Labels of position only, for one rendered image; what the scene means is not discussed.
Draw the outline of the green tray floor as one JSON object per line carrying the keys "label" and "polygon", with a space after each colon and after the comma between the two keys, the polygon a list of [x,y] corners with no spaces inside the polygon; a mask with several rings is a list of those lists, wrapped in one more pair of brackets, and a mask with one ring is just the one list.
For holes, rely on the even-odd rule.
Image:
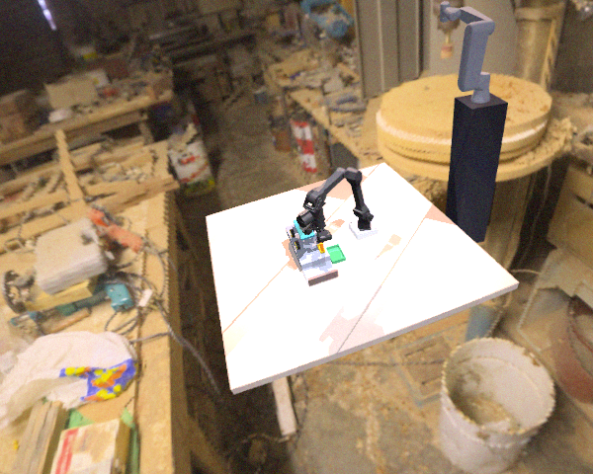
{"label": "green tray floor", "polygon": [[329,254],[330,254],[331,258],[332,258],[332,261],[335,261],[335,260],[339,260],[339,259],[344,258],[344,256],[341,253],[339,247],[336,247],[336,248],[333,248],[333,249],[329,249],[328,252],[329,252]]}

